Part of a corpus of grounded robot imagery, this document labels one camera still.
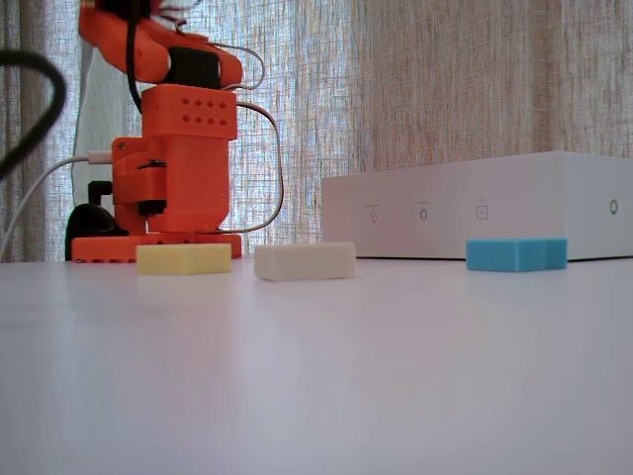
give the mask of white box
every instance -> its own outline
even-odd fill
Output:
[[[567,238],[633,256],[633,159],[565,151],[323,179],[324,241],[359,257],[465,258],[468,238]]]

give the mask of black object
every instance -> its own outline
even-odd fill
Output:
[[[171,67],[164,83],[220,89],[220,60],[218,55],[190,47],[169,49]]]
[[[145,217],[160,215],[167,208],[166,200],[145,200],[138,202],[138,213]]]
[[[0,161],[0,182],[31,153],[44,139],[50,128],[61,115],[66,100],[66,83],[59,70],[45,57],[28,51],[0,50],[0,66],[19,66],[43,74],[52,83],[53,93],[50,106],[37,123],[20,139],[20,142]]]
[[[88,203],[101,206],[101,198],[109,195],[112,195],[112,181],[91,181],[88,184]]]
[[[92,203],[77,206],[66,226],[65,259],[72,260],[72,240],[105,236],[127,236],[114,217],[104,208]]]
[[[97,8],[106,12],[114,13],[126,20],[132,13],[132,4],[129,0],[99,0],[97,1]],[[144,18],[149,18],[151,13],[151,1],[141,0],[139,13]]]

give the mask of white block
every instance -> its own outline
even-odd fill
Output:
[[[259,245],[255,275],[266,280],[316,280],[353,277],[356,250],[351,242]]]

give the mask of tabletop surface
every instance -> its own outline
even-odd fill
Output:
[[[0,474],[631,474],[633,260],[0,266]]]

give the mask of curtain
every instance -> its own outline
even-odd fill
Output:
[[[3,0],[1,48],[39,52],[64,73],[68,86],[62,117],[46,140],[0,184],[0,223],[6,230],[20,198],[41,172],[72,155],[78,109],[80,42],[75,33],[76,0]],[[50,98],[46,80],[27,70],[0,70],[0,153],[15,145],[44,112]],[[72,202],[69,170],[60,170],[32,200],[16,229],[10,260],[63,257],[64,225]]]
[[[137,134],[139,117],[123,74],[78,40],[78,2],[5,0],[3,8],[4,45],[44,52],[70,86],[64,119],[0,189],[6,228],[17,197],[44,166],[72,155],[75,140],[77,153],[109,147],[114,136]],[[268,68],[258,90],[238,95],[279,123],[287,194],[279,219],[244,237],[245,251],[318,240],[324,176],[549,149],[631,156],[630,2],[214,0],[187,17],[190,31],[253,48]],[[257,62],[236,54],[254,80]],[[2,150],[47,95],[25,72],[0,80]],[[278,192],[269,125],[238,114],[225,228],[263,221]],[[108,175],[77,165],[75,200]],[[29,207],[12,257],[61,258],[71,202],[63,170]]]

